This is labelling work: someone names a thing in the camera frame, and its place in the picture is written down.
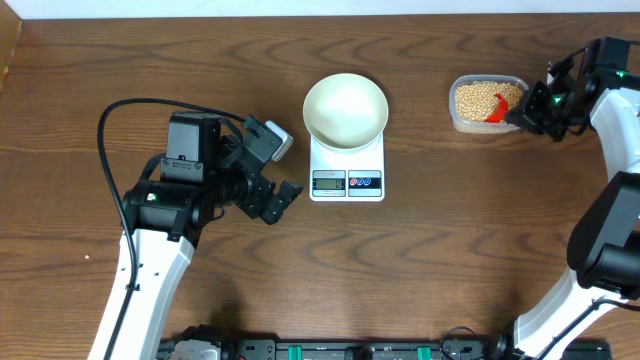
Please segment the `red plastic measuring scoop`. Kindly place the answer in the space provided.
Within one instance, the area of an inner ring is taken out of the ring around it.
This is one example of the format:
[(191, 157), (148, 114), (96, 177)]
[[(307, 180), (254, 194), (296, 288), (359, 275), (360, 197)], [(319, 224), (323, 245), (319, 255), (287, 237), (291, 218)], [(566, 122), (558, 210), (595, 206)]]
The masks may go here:
[(500, 93), (496, 93), (495, 97), (498, 99), (498, 105), (496, 106), (494, 111), (485, 119), (485, 122), (487, 123), (502, 122), (509, 111), (509, 103), (507, 99)]

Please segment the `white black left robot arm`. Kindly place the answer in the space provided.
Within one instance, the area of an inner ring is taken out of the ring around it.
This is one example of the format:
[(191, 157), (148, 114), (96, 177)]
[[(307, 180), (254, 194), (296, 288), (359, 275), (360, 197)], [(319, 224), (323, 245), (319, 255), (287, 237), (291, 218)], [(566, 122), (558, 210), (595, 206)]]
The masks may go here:
[(292, 137), (272, 121), (248, 117), (241, 127), (215, 113), (175, 112), (167, 150), (152, 157), (120, 197), (124, 217), (118, 268), (92, 359), (151, 359), (171, 302), (205, 226), (237, 206), (249, 218), (277, 223), (302, 193), (262, 170)]

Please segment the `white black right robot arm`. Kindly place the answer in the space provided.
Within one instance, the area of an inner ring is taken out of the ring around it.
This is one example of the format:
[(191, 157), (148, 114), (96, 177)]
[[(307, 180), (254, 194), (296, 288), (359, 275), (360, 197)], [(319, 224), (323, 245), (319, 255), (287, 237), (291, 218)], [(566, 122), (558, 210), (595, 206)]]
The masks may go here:
[(495, 359), (559, 359), (591, 324), (614, 308), (638, 310), (639, 77), (627, 68), (635, 43), (589, 42), (553, 63), (505, 120), (560, 141), (594, 130), (608, 183), (575, 225), (568, 267), (551, 290), (501, 335)]

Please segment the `white digital kitchen scale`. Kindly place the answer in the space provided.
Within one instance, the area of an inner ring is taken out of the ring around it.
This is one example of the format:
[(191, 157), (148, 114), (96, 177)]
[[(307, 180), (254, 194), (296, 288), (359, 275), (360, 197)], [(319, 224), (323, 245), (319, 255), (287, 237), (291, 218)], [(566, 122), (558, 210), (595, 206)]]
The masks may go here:
[(353, 149), (312, 137), (309, 197), (316, 202), (381, 202), (385, 198), (384, 136)]

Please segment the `white round bowl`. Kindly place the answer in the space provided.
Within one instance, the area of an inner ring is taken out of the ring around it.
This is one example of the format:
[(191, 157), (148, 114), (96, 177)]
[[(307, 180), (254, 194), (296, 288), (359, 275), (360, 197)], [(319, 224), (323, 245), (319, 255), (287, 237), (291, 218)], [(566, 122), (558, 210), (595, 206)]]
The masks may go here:
[(303, 121), (324, 145), (351, 150), (368, 145), (384, 132), (389, 104), (372, 80), (354, 73), (330, 75), (307, 93)]

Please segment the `clear plastic soybean container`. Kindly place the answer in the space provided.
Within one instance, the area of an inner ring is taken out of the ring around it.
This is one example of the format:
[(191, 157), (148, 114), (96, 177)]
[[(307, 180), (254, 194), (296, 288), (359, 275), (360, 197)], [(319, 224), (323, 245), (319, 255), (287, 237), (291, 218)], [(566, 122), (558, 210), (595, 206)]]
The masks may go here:
[(465, 75), (458, 78), (449, 91), (449, 110), (453, 127), (462, 133), (497, 135), (518, 130), (503, 120), (487, 123), (485, 119), (498, 105), (496, 93), (509, 103), (509, 111), (520, 104), (529, 89), (521, 79), (506, 75)]

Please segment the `brown cardboard box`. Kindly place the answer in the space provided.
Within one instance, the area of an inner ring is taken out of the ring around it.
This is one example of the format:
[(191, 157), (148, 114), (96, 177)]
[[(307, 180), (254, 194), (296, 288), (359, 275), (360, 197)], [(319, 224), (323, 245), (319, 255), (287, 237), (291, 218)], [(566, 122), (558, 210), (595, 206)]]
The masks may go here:
[(23, 20), (1, 0), (0, 5), (0, 87), (4, 86), (14, 56)]

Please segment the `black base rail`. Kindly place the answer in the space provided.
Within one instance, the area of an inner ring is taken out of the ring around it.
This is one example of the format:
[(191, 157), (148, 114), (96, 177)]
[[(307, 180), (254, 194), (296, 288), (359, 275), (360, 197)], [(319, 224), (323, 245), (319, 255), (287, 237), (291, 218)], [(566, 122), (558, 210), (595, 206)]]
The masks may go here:
[(163, 340), (155, 357), (165, 360), (488, 359), (490, 351), (482, 338), (471, 335), (450, 337), (442, 342), (289, 341), (266, 333), (226, 334), (200, 325)]

